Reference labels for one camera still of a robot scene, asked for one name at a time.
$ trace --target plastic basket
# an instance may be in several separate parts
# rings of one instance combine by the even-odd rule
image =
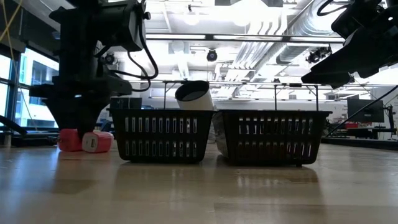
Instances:
[[[121,159],[203,160],[213,111],[110,109]]]
[[[213,118],[218,150],[232,163],[312,164],[330,113],[222,110]]]

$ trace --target ceiling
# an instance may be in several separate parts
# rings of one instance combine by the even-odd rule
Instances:
[[[295,16],[302,11],[310,0],[284,1],[283,7],[267,7],[261,0],[241,0],[232,6],[216,6],[215,0],[168,0],[147,1],[147,11],[152,19],[146,21],[147,33],[183,33],[183,34],[290,34],[290,35],[333,35],[330,24],[338,16],[313,18],[311,8],[318,7],[322,0],[314,0],[313,5],[298,18]],[[59,24],[49,19],[49,14],[58,7],[72,8],[66,0],[30,0],[24,1],[23,7],[38,18],[60,29]],[[301,34],[295,24],[309,22],[312,30]],[[305,61],[308,51],[325,44],[272,44],[245,42],[209,42],[209,41],[147,41],[149,50],[159,67],[159,79],[214,80],[214,81],[245,81],[271,82],[275,78],[282,78],[284,82],[299,82],[312,65]],[[218,59],[208,62],[206,59],[209,49],[215,49]],[[127,72],[140,71],[128,60],[127,53],[120,47],[111,51]],[[293,55],[291,61],[280,64],[277,56],[282,52]],[[144,51],[133,53],[133,57],[143,67],[153,73],[153,67]],[[236,90],[246,93],[241,87],[221,86],[223,95],[231,96]],[[252,94],[260,94],[260,88],[252,90]]]

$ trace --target yellow cable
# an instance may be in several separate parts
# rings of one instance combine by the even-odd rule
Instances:
[[[24,1],[24,0],[21,0],[21,1],[19,2],[19,4],[18,4],[16,10],[14,11],[13,15],[11,16],[10,23],[7,23],[7,21],[6,21],[6,29],[4,30],[4,32],[3,32],[3,33],[1,34],[1,36],[0,36],[0,42],[2,41],[3,37],[4,37],[4,36],[6,35],[6,33],[8,32],[8,29],[10,28],[12,22],[14,21],[15,16],[17,15],[19,9],[21,8],[22,2],[23,2],[23,1]],[[5,2],[4,0],[2,0],[2,5],[3,5],[4,10],[6,10],[6,2]]]
[[[4,13],[4,21],[6,22],[6,27],[7,27],[3,34],[7,33],[8,44],[10,45],[10,53],[11,53],[12,65],[14,66],[14,71],[17,72],[18,69],[17,69],[17,65],[16,65],[16,63],[15,63],[15,57],[14,57],[14,51],[13,51],[13,49],[12,49],[12,43],[11,43],[10,32],[8,31],[8,27],[11,25],[11,22],[12,22],[12,21],[10,20],[10,23],[8,23],[8,21],[7,21],[6,3],[4,2],[4,0],[2,0],[2,11],[3,11],[3,13]],[[32,115],[30,115],[29,107],[27,106],[24,93],[22,92],[22,88],[19,87],[19,80],[17,80],[17,89],[18,89],[18,88],[20,88],[20,90],[21,90],[22,100],[24,101],[24,104],[25,104],[25,106],[26,106],[27,113],[29,114],[29,117],[30,117],[30,119],[31,119],[32,122],[33,122],[34,128],[36,129],[36,131],[38,131],[38,130],[37,130],[37,125],[36,125],[35,121],[33,120]]]

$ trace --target red block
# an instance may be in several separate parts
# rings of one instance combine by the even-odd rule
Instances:
[[[86,133],[83,136],[82,148],[86,152],[108,152],[112,148],[113,134],[107,132]]]
[[[81,140],[76,129],[63,129],[60,131],[58,147],[61,151],[76,152],[82,151]]]

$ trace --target table surface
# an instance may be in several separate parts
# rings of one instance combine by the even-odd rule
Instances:
[[[0,223],[396,223],[398,153],[321,145],[316,163],[131,164],[117,151],[0,149]]]

